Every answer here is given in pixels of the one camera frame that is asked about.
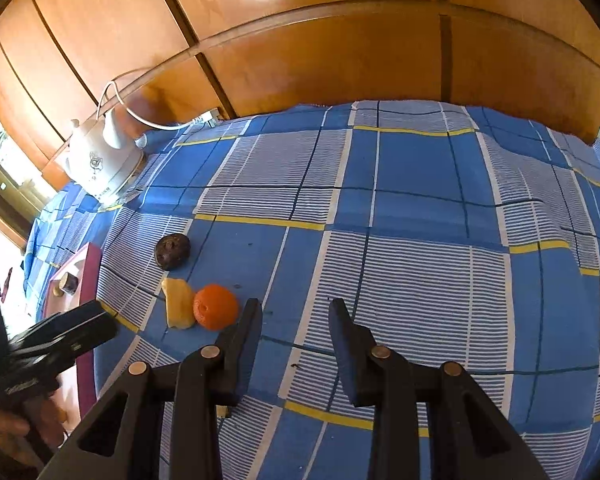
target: printed logo on kettle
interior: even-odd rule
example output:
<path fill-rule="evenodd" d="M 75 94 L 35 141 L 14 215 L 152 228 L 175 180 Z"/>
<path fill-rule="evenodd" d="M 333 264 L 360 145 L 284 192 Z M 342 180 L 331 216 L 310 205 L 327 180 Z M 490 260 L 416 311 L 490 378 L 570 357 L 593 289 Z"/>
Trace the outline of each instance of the printed logo on kettle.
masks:
<path fill-rule="evenodd" d="M 91 179 L 96 180 L 98 173 L 102 171 L 102 157 L 98 156 L 96 152 L 90 152 L 89 159 L 91 169 L 93 170 L 93 176 L 91 177 Z"/>

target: black mechanical device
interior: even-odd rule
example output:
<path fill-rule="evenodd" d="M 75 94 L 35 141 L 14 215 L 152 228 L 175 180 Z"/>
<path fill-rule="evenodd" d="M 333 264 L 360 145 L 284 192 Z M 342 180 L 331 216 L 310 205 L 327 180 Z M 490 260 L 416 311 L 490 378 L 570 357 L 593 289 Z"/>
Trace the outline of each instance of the black mechanical device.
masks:
<path fill-rule="evenodd" d="M 461 365 L 410 363 L 331 301 L 329 329 L 344 393 L 375 406 L 368 480 L 420 478 L 418 412 L 427 403 L 432 480 L 548 480 L 516 430 Z"/>
<path fill-rule="evenodd" d="M 31 431 L 26 439 L 43 463 L 53 452 L 31 424 L 26 401 L 57 390 L 60 373 L 117 332 L 117 322 L 96 300 L 55 314 L 11 340 L 0 313 L 0 409 L 29 421 Z"/>
<path fill-rule="evenodd" d="M 220 480 L 216 406 L 237 406 L 251 378 L 262 309 L 181 363 L 131 363 L 83 418 L 38 480 L 157 480 L 164 403 L 174 402 L 170 479 Z"/>

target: orange fruit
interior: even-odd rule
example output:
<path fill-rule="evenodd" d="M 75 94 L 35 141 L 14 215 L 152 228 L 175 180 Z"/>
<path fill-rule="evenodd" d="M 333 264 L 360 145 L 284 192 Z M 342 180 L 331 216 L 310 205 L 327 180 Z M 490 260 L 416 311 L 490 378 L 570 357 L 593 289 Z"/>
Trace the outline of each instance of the orange fruit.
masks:
<path fill-rule="evenodd" d="M 211 283 L 193 299 L 193 315 L 207 330 L 222 330 L 238 319 L 238 300 L 224 286 Z"/>

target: white cable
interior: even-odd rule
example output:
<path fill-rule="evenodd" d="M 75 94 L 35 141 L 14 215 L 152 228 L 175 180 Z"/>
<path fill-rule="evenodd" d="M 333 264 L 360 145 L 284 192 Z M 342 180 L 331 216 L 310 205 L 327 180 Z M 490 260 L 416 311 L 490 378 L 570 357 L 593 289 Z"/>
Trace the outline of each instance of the white cable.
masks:
<path fill-rule="evenodd" d="M 123 107 L 125 107 L 125 110 L 127 112 L 129 112 L 129 115 L 131 115 L 133 118 L 136 118 L 141 123 L 146 124 L 147 126 L 151 126 L 152 128 L 157 128 L 158 130 L 179 130 L 181 128 L 186 128 L 187 126 L 191 126 L 192 124 L 200 123 L 196 119 L 193 119 L 193 120 L 189 121 L 188 123 L 178 124 L 177 126 L 163 126 L 162 124 L 155 124 L 155 123 L 152 123 L 151 121 L 147 121 L 146 119 L 143 119 L 142 117 L 137 115 L 133 110 L 131 110 L 129 107 L 126 106 L 125 102 L 122 100 L 122 97 L 120 97 L 120 94 L 118 92 L 118 85 L 116 84 L 115 81 L 109 81 L 102 90 L 102 94 L 100 95 L 100 99 L 98 100 L 98 108 L 96 108 L 96 120 L 98 120 L 98 118 L 100 117 L 100 107 L 102 106 L 102 99 L 106 96 L 107 89 L 109 89 L 109 87 L 112 85 L 113 85 L 113 89 L 116 92 L 116 97 L 118 98 L 118 101 L 120 101 L 120 104 L 123 105 Z"/>

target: pink tray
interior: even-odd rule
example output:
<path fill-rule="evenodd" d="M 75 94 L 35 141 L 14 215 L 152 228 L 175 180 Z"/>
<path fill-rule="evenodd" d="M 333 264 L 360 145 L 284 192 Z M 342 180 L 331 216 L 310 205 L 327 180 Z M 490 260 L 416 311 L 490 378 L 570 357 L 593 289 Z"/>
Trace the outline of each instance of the pink tray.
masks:
<path fill-rule="evenodd" d="M 87 243 L 58 269 L 51 277 L 46 291 L 44 317 L 66 312 L 95 299 L 101 256 L 102 252 L 97 245 Z M 78 277 L 78 289 L 73 295 L 65 294 L 58 298 L 54 296 L 53 289 L 65 272 Z M 60 379 L 61 387 L 54 394 L 54 399 L 66 410 L 67 421 L 64 427 L 71 432 L 96 402 L 93 352 L 78 357 L 75 366 L 64 371 Z"/>

